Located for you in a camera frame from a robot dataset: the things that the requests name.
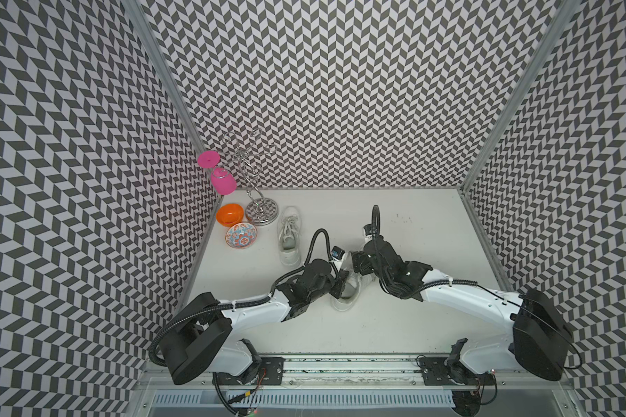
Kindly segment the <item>white sneaker one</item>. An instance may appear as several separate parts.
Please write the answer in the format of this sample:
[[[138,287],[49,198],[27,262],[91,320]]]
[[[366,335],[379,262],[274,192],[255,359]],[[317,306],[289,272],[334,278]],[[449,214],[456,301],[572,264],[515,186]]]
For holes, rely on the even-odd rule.
[[[332,307],[339,312],[346,312],[350,310],[356,304],[356,301],[359,299],[363,290],[376,280],[373,275],[360,276],[359,274],[355,274],[353,272],[351,252],[355,251],[347,252],[347,260],[345,261],[343,268],[347,271],[347,283],[345,285],[344,293],[340,299],[332,297],[331,300]]]
[[[284,266],[294,267],[301,262],[301,227],[299,210],[286,207],[278,224],[278,255]]]

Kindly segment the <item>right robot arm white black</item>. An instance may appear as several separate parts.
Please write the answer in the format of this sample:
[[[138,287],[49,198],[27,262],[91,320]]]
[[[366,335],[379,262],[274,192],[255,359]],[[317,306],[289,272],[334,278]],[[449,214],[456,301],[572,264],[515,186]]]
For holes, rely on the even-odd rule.
[[[554,303],[538,290],[525,294],[489,289],[472,280],[456,279],[431,265],[405,261],[381,234],[379,206],[363,228],[365,245],[353,262],[359,274],[377,278],[384,293],[398,300],[448,306],[502,330],[482,340],[458,340],[443,365],[457,384],[496,370],[525,370],[558,382],[569,354],[578,354],[572,330]]]

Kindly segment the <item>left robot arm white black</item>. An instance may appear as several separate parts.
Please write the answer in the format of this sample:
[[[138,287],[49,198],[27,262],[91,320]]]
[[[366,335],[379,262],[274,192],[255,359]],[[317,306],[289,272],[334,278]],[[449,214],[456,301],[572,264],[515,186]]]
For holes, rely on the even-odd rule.
[[[340,298],[350,274],[343,264],[350,258],[330,245],[327,230],[318,229],[304,264],[276,279],[267,294],[224,302],[210,292],[194,298],[156,334],[148,348],[150,361],[167,368],[176,385],[203,373],[252,383],[263,358],[243,332],[297,318],[325,295]]]

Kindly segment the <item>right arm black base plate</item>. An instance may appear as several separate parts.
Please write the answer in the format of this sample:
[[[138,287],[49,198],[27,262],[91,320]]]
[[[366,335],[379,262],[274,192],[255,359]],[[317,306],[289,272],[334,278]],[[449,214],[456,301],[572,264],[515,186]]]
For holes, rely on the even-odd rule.
[[[495,375],[474,374],[460,361],[448,360],[442,356],[419,355],[416,364],[426,386],[493,386]]]

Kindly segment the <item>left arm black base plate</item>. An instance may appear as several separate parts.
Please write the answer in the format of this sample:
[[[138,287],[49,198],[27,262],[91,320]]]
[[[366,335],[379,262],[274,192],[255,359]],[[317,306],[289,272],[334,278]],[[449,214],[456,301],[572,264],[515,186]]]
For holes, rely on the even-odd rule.
[[[221,386],[280,386],[283,380],[285,359],[281,356],[262,357],[255,361],[238,376],[218,373],[217,380]]]

